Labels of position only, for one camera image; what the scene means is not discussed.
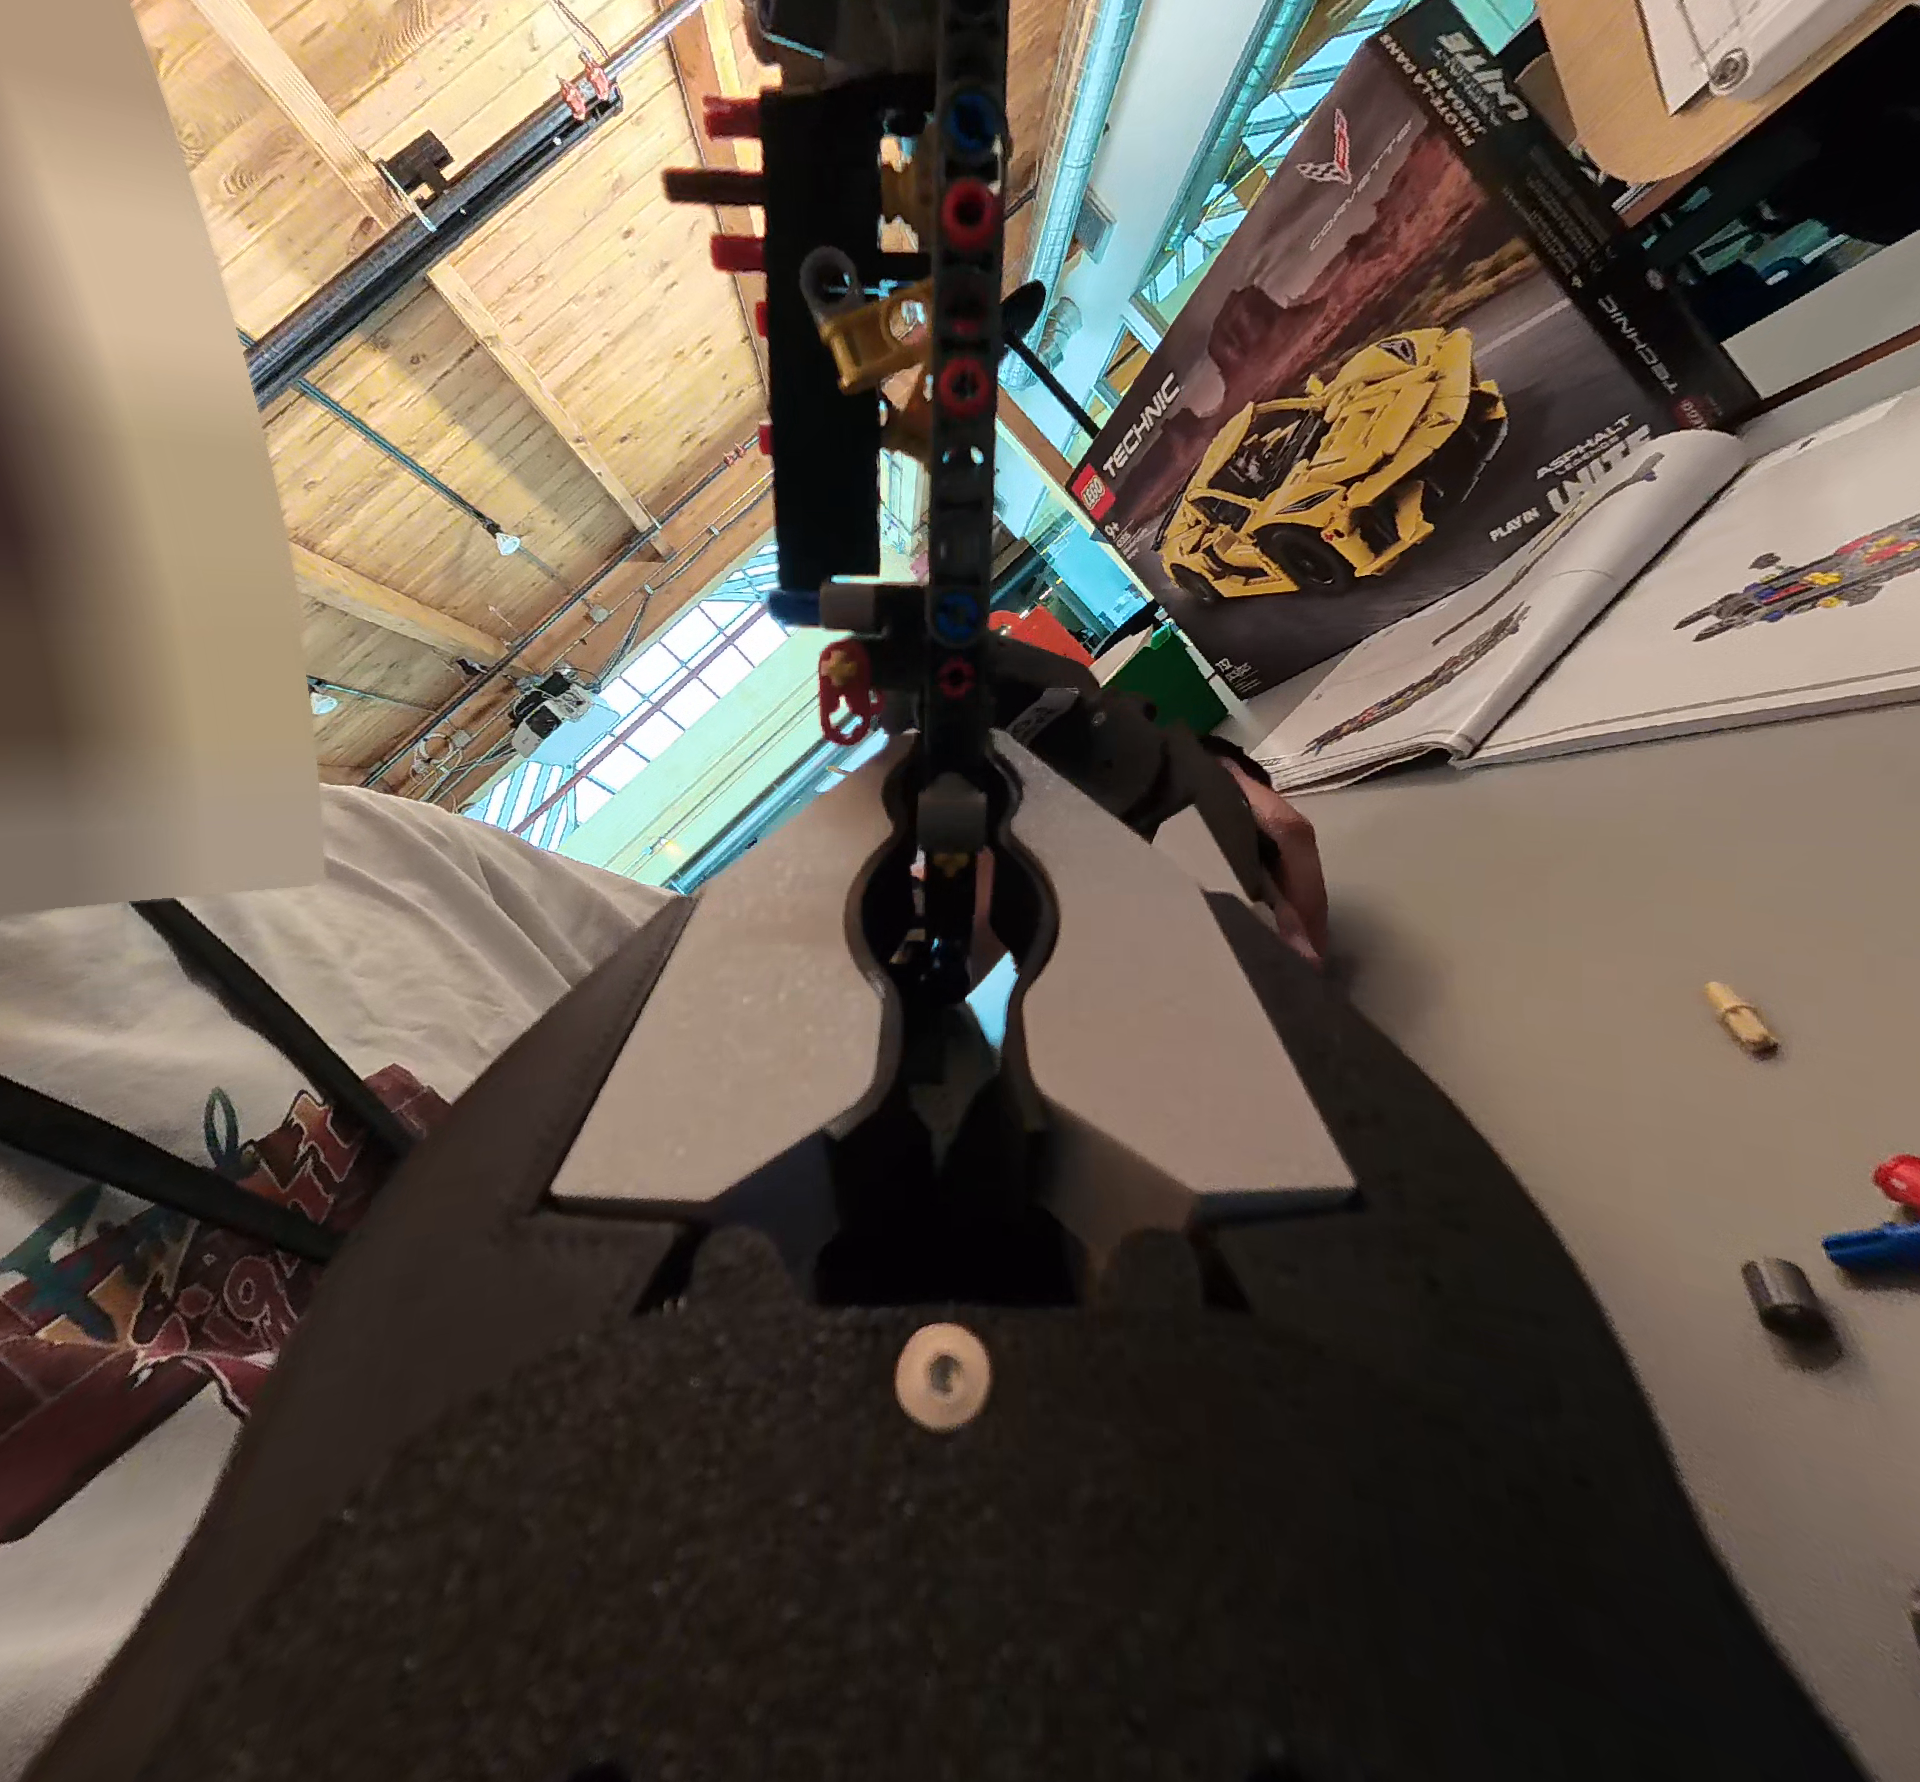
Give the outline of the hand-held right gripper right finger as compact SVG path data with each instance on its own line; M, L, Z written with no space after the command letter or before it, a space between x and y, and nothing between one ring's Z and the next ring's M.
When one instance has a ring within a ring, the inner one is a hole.
M1009 842L1051 939L1021 968L1009 1043L1044 1108L1038 1201L1100 1269L1139 1233L1261 1223L1355 1195L1254 988L1287 953L1200 809L1141 839L1021 741Z

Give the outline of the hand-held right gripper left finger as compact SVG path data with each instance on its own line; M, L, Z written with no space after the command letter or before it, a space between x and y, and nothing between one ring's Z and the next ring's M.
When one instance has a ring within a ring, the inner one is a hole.
M800 1289L876 1289L918 1253L905 1014L862 906L895 842L886 742L690 900L550 1183L570 1217L658 1236L643 1289L745 1225Z

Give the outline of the multicoloured lego chassis assembly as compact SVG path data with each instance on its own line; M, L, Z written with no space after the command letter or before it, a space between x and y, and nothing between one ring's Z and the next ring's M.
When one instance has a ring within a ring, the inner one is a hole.
M771 939L750 1017L798 1043L771 1087L803 1131L928 1143L947 1084L990 763L995 405L1003 356L1009 0L745 0L781 84L709 103L758 171L671 171L758 236L713 262L766 285L777 589L827 642L821 729L859 763L709 881Z

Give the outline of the lego instruction booklet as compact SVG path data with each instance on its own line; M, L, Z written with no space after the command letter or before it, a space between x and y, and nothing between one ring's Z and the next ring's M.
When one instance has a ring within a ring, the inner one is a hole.
M1284 793L1916 700L1916 397L1742 460L1657 437L1497 569L1359 642L1258 742Z

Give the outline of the black lego set box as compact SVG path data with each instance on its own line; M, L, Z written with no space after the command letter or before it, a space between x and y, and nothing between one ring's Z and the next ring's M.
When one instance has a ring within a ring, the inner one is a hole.
M1284 145L1071 492L1236 700L1757 402L1450 0Z

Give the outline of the scattered small lego pins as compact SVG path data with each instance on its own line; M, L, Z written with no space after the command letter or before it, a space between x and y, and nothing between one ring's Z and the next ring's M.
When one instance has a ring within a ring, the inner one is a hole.
M1870 1280L1916 1275L1916 1153L1885 1156L1870 1183L1887 1202L1887 1217L1870 1225L1828 1233L1817 1241L1825 1262ZM1830 1348L1839 1343L1836 1317L1813 1288L1803 1267L1786 1257L1741 1264L1742 1296L1763 1332L1790 1345Z

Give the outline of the person's left hand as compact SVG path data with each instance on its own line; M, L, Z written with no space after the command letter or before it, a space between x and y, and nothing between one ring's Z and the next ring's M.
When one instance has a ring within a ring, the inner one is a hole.
M1226 768L1232 768L1233 783L1242 789L1264 839L1278 851L1278 935L1319 966L1330 949L1330 893L1314 831L1310 819L1278 789L1267 787L1261 774L1236 760L1228 760Z

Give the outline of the green plastic object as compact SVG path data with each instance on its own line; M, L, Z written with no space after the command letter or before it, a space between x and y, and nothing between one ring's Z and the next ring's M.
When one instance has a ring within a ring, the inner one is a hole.
M1096 660L1092 674L1109 690L1139 700L1158 729L1212 735L1226 719L1226 700L1177 624L1158 619L1118 631Z

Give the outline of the white ceiling projector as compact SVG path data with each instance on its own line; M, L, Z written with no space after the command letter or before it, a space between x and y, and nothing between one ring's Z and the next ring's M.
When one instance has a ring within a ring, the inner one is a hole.
M510 700L506 741L518 757L535 757L560 729L613 715L573 671L555 669Z

